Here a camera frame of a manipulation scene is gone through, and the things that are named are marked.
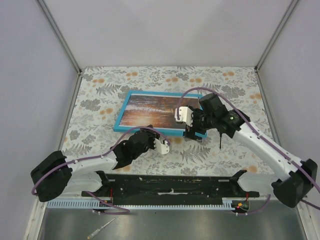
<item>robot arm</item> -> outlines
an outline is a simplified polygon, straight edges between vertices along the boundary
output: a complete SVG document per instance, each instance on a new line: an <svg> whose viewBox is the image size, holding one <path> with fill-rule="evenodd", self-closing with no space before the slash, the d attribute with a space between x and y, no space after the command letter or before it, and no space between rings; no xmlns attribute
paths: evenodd
<svg viewBox="0 0 320 240"><path fill-rule="evenodd" d="M161 142L160 135L148 129L141 129L128 140L121 141L108 155L76 156L68 159L70 164L61 151L55 151L32 170L33 183L36 186L36 183L49 171L61 164L65 166L59 167L45 177L35 188L36 194L40 202L47 202L61 194L95 192L103 185L103 181L108 181L104 179L104 173L130 165L149 149L156 150L160 154L167 154L170 151L168 142L165 140Z"/></svg>
<svg viewBox="0 0 320 240"><path fill-rule="evenodd" d="M186 123L183 133L186 138L200 142L202 138L196 133L204 134L209 129L217 129L220 137L226 134L240 142L257 154L273 170L273 175L239 171L236 174L237 182L244 191L265 194L273 192L283 204L293 208L311 190L313 185L292 162L295 162L312 179L316 180L317 164L313 160L303 161L287 152L263 134L254 123L250 122L249 117L241 112L250 122L250 127L235 110L228 111L216 94L211 93L202 97L199 103L202 109L191 106L179 107L179 119L178 109L175 110L175 120L178 123ZM267 142L286 153L286 156L280 154Z"/></svg>

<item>floral tablecloth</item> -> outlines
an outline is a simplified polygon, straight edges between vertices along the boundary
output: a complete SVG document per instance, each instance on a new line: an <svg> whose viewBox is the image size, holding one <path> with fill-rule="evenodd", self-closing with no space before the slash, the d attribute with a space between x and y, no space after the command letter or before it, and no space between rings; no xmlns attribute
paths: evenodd
<svg viewBox="0 0 320 240"><path fill-rule="evenodd" d="M113 146L122 135L113 132L113 126L129 90L183 93L193 87L223 94L271 137L252 67L87 67L62 151L66 156L99 154ZM273 173L254 153L226 135L222 137L220 150L216 130L209 130L202 143L182 137L169 139L170 153L160 155L149 150L131 165L110 173L232 176L241 169Z"/></svg>

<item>picture frame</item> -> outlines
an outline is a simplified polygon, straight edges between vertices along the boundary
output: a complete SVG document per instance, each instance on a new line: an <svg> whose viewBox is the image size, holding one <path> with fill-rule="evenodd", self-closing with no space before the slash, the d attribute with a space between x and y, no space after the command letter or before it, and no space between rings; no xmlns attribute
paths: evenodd
<svg viewBox="0 0 320 240"><path fill-rule="evenodd" d="M186 125L176 123L174 115L181 96L182 93L179 92L129 91L113 131L126 132L133 127L152 125L166 136L183 137ZM187 94L183 98L181 106L190 105L200 108L199 98L202 98L201 94ZM205 138L207 133L196 133L196 135Z"/></svg>

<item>white wall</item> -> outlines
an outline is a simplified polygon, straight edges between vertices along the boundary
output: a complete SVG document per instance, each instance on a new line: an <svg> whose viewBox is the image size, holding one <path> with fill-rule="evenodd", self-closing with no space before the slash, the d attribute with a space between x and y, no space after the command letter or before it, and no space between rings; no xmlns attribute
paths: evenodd
<svg viewBox="0 0 320 240"><path fill-rule="evenodd" d="M320 1L303 0L260 71L283 146L318 164L320 184ZM311 201L320 205L315 191Z"/></svg>
<svg viewBox="0 0 320 240"><path fill-rule="evenodd" d="M45 0L79 65L255 66L290 0Z"/></svg>
<svg viewBox="0 0 320 240"><path fill-rule="evenodd" d="M76 73L36 1L1 0L0 22L0 239L20 240L30 172L57 149Z"/></svg>

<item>purple cable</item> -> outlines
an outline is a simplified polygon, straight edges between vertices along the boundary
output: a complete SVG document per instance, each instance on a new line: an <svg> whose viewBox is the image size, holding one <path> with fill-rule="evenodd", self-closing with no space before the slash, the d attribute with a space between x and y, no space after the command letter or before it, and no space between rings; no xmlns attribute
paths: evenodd
<svg viewBox="0 0 320 240"><path fill-rule="evenodd" d="M313 203L311 203L309 201L306 201L306 200L302 199L301 202L303 202L303 203L305 203L305 204L307 204L307 205L309 205L309 206L311 206L311 207L313 207L313 208L315 208L315 209L320 211L320 207L318 207L317 205L314 205Z"/></svg>
<svg viewBox="0 0 320 240"><path fill-rule="evenodd" d="M268 195L268 197L266 198L265 203L259 209L254 210L254 211L250 211L250 212L246 212L246 213L238 213L237 216L247 216L247 215L251 215L251 214L255 214L255 213L260 212L261 210L263 210L270 203L270 198L271 198L271 194Z"/></svg>
<svg viewBox="0 0 320 240"><path fill-rule="evenodd" d="M159 134L161 137L163 137L163 138L167 141L167 143L168 143L169 146L171 145L169 139L168 139L163 133L159 132L158 130L156 130L156 129L152 128L152 127L148 127L148 126L135 126L135 127L133 127L133 128L130 128L130 129L129 129L128 131L126 131L124 134L122 134L122 136L118 139L118 141L116 141L116 143L114 144L114 146L111 147L111 149L110 149L109 151L107 151L106 153L103 153L102 156L105 157L105 156L107 156L109 153L111 153L111 152L116 148L117 144L125 137L125 135L127 135L128 133L130 133L132 130L135 130L135 129L147 129L147 130L151 130L151 131ZM67 166L67 165L69 165L69 164L74 164L76 161L80 162L80 161L89 160L89 159L96 159L96 158L98 158L98 157L100 157L100 156L101 156L101 154L100 154L100 155L97 155L97 156L82 157L82 158L79 158L79 159L67 161L67 162L65 162L65 163L62 163L62 164L54 167L53 169L51 169L50 171L48 171L45 175L43 175L43 176L35 183L35 185L33 186L32 190L31 190L31 194L36 196L36 195L37 195L37 193L36 193L36 188L39 186L39 184L40 184L46 177L48 177L48 176L49 176L50 174L52 174L54 171L56 171L56 170L58 170L58 169L60 169L60 168L62 168L62 167L64 167L64 166Z"/></svg>
<svg viewBox="0 0 320 240"><path fill-rule="evenodd" d="M118 209L118 210L122 210L122 211L118 211L118 212L100 212L100 214L105 214L105 215L122 215L122 214L129 214L130 210L123 208L123 207L119 207L119 206L115 206L111 203L105 202L102 199L100 199L99 197L95 196L92 192L90 191L85 191L87 194L89 194L91 197L97 199L100 203L102 203L103 205L106 205L108 207L114 208L114 209Z"/></svg>
<svg viewBox="0 0 320 240"><path fill-rule="evenodd" d="M281 156L283 156L286 160L288 160L292 165L294 165L298 170L300 170L305 176L306 178L314 185L314 187L316 188L316 190L319 192L320 194L320 186L316 183L315 180L312 179L312 177L301 167L299 166L296 162L291 161L292 159L287 156L283 151L281 151L277 146L275 146L272 142L270 142L268 139L266 139L264 136L260 136L259 132L251 125L251 123L245 118L245 116L228 100L226 99L224 96L222 96L220 93L211 90L209 88L206 87L194 87L191 88L189 90L187 90L184 94L182 94L181 98L178 101L177 104L177 111L176 111L176 118L179 120L179 107L181 105L182 99L184 98L184 96L194 90L206 90L208 92L214 93L216 95L218 95L220 98L222 98L224 101L226 101L235 111L237 114L239 114L239 116L244 120L244 122L249 126L249 128L258 136L260 137L266 144L268 144L271 148L273 148L275 151L277 151L277 153L279 153ZM302 202L304 202L305 204L314 207L315 209L320 210L319 206L316 206L308 201L305 200L301 200Z"/></svg>

